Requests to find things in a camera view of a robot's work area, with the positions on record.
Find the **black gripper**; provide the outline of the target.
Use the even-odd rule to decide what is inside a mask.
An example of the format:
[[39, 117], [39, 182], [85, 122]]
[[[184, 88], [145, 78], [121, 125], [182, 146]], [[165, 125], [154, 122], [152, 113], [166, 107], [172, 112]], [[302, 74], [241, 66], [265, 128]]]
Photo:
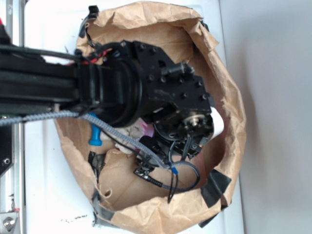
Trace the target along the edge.
[[202, 77], [186, 62], [174, 63], [160, 48], [134, 42], [137, 60], [145, 74], [141, 118], [154, 125], [157, 139], [182, 158], [193, 158], [224, 131], [224, 121], [207, 93]]

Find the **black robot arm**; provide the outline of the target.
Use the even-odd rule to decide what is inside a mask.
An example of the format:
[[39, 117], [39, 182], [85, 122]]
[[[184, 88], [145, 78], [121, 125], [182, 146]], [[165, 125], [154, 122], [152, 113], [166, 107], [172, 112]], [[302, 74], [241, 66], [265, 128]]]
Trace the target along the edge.
[[92, 112], [127, 127], [142, 119], [163, 142], [195, 156], [224, 122], [202, 77], [159, 47], [139, 41], [97, 45], [88, 56], [0, 47], [0, 111], [26, 116], [56, 109]]

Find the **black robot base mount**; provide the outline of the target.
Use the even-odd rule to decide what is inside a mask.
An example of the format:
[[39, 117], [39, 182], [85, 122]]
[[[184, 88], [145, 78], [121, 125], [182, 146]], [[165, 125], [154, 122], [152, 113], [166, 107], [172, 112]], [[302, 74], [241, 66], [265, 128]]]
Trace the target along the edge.
[[13, 127], [0, 128], [0, 176], [2, 177], [13, 165]]

